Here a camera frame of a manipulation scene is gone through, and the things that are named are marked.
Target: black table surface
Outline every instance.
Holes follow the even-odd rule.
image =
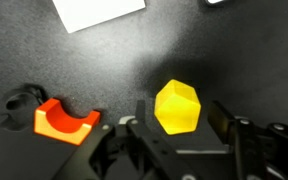
[[[288,1],[146,0],[146,9],[68,34],[51,0],[0,0],[0,103],[23,83],[43,86],[72,116],[102,109],[117,124],[146,100],[147,125],[175,149],[220,150],[207,123],[212,100],[259,126],[288,124]],[[167,136],[157,92],[177,79],[202,104],[194,133]],[[50,179],[75,146],[0,129],[0,180]]]

